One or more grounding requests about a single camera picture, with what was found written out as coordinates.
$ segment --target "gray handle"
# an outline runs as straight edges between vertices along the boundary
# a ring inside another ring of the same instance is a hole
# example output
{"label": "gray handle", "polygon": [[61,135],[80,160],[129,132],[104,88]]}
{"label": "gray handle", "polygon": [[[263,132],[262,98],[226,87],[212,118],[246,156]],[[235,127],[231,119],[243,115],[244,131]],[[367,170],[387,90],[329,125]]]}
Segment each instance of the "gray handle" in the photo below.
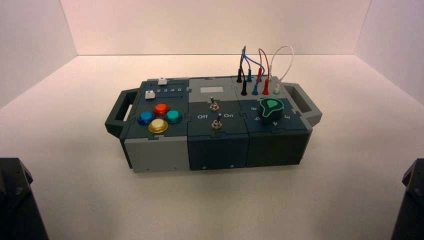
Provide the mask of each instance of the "gray handle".
{"label": "gray handle", "polygon": [[318,109],[301,86],[297,83],[287,82],[282,82],[282,85],[287,90],[288,94],[302,113],[302,116],[306,118],[309,124],[313,127],[319,123],[323,113]]}

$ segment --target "black knob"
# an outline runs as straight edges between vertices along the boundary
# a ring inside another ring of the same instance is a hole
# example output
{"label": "black knob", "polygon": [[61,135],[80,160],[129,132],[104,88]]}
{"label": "black knob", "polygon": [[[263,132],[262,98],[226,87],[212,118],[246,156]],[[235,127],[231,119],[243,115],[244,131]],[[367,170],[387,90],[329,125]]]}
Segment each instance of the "black knob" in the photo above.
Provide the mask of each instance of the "black knob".
{"label": "black knob", "polygon": [[259,116],[264,125],[278,120],[283,116],[284,104],[276,98],[264,98],[259,102]]}

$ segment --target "yellow button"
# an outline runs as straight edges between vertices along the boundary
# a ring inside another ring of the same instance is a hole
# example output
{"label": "yellow button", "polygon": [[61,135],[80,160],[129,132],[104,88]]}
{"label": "yellow button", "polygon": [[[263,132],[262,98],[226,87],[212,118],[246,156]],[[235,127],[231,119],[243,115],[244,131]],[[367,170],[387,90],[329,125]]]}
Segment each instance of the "yellow button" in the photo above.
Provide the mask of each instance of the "yellow button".
{"label": "yellow button", "polygon": [[168,129],[168,123],[161,118],[157,118],[148,125],[148,130],[154,134],[160,134]]}

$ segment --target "small white button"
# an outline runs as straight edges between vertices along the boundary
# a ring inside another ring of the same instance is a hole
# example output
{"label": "small white button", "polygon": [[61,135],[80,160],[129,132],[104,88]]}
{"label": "small white button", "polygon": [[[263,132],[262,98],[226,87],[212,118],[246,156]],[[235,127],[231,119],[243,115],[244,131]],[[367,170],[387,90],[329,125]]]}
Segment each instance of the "small white button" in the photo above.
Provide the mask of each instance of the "small white button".
{"label": "small white button", "polygon": [[168,81],[167,81],[166,78],[161,77],[161,78],[159,78],[159,81],[157,82],[157,84],[158,85],[166,85],[166,84],[168,84]]}
{"label": "small white button", "polygon": [[156,97],[156,94],[153,90],[148,90],[145,93],[145,99],[154,99]]}

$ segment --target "teal button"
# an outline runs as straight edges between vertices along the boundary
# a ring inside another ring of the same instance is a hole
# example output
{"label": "teal button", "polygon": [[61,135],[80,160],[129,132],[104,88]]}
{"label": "teal button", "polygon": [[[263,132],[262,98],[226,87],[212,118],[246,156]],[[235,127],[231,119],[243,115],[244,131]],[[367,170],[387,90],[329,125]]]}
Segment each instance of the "teal button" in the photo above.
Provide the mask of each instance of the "teal button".
{"label": "teal button", "polygon": [[176,124],[181,121],[181,114],[177,110],[170,110],[166,113],[165,120],[170,124]]}

